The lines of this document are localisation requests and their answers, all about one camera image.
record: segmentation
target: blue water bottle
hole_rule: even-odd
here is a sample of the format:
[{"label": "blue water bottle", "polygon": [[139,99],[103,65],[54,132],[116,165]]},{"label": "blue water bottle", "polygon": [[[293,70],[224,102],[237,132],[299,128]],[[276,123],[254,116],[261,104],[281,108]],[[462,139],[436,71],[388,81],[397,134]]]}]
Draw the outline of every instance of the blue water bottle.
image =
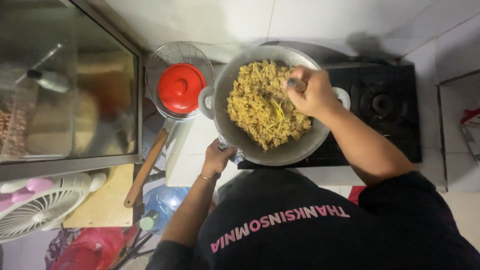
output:
[{"label": "blue water bottle", "polygon": [[140,228],[161,235],[189,190],[189,187],[161,185],[148,191],[144,196],[145,213]]}]

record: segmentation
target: black t-shirt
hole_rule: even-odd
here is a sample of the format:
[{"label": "black t-shirt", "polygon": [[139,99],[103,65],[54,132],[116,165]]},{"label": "black t-shirt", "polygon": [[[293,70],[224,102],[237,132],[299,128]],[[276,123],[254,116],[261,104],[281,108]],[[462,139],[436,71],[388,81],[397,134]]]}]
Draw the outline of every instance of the black t-shirt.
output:
[{"label": "black t-shirt", "polygon": [[366,188],[359,206],[285,170],[256,170],[224,193],[195,248],[161,241],[147,269],[480,269],[419,172]]}]

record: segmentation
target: red plastic bag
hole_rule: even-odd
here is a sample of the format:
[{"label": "red plastic bag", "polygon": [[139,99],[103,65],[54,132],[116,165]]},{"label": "red plastic bag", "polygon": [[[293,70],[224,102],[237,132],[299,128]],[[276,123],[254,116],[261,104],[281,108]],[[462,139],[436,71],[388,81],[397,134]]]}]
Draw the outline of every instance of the red plastic bag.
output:
[{"label": "red plastic bag", "polygon": [[136,234],[136,229],[127,235],[121,227],[85,228],[65,249],[51,270],[107,270],[118,259],[126,242]]}]

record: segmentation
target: towel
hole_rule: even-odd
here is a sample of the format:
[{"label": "towel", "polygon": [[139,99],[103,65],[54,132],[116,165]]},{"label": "towel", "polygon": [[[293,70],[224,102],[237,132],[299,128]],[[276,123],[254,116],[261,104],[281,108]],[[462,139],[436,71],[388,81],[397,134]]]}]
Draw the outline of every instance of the towel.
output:
[{"label": "towel", "polygon": [[[227,149],[231,146],[233,146],[233,145],[231,145],[229,142],[227,142],[227,140],[219,133],[218,134],[218,148],[223,151],[223,150],[225,150],[225,149]],[[241,151],[240,148],[237,147],[237,153],[235,153],[235,155],[233,155],[230,158],[230,161],[235,163],[235,164],[239,164],[243,160],[244,160],[243,152]]]}]

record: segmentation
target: red pot lid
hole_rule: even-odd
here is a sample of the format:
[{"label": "red pot lid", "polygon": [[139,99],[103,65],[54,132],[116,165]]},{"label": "red pot lid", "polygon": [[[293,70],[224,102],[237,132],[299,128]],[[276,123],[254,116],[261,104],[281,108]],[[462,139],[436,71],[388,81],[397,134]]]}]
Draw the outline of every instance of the red pot lid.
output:
[{"label": "red pot lid", "polygon": [[157,92],[163,105],[176,113],[189,113],[198,108],[198,95],[206,87],[202,73],[187,63],[169,66],[160,77]]}]

